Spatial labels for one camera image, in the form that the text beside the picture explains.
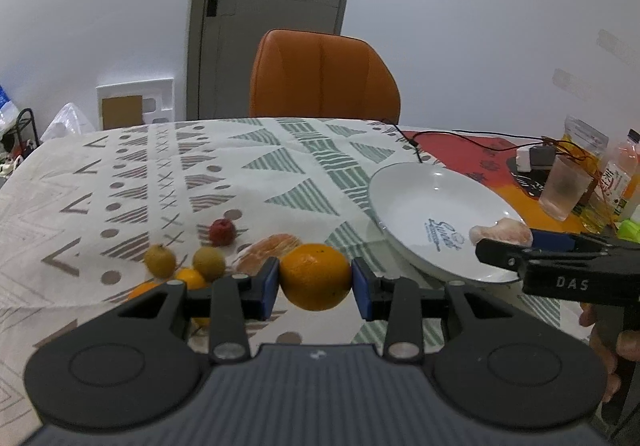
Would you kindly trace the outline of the person's right hand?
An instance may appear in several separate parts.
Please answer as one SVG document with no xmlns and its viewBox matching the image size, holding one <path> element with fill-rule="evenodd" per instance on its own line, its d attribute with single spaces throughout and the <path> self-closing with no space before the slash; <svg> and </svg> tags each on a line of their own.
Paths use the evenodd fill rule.
<svg viewBox="0 0 640 446">
<path fill-rule="evenodd" d="M 639 362 L 640 359 L 640 336 L 638 331 L 623 331 L 618 335 L 615 351 L 607 348 L 596 327 L 597 317 L 591 304 L 582 303 L 582 314 L 579 316 L 579 325 L 582 327 L 591 327 L 589 345 L 602 359 L 606 372 L 608 373 L 608 382 L 602 398 L 603 403 L 608 403 L 616 392 L 620 391 L 622 381 L 620 376 L 616 374 L 617 364 L 620 359 L 627 359 L 631 362 Z"/>
</svg>

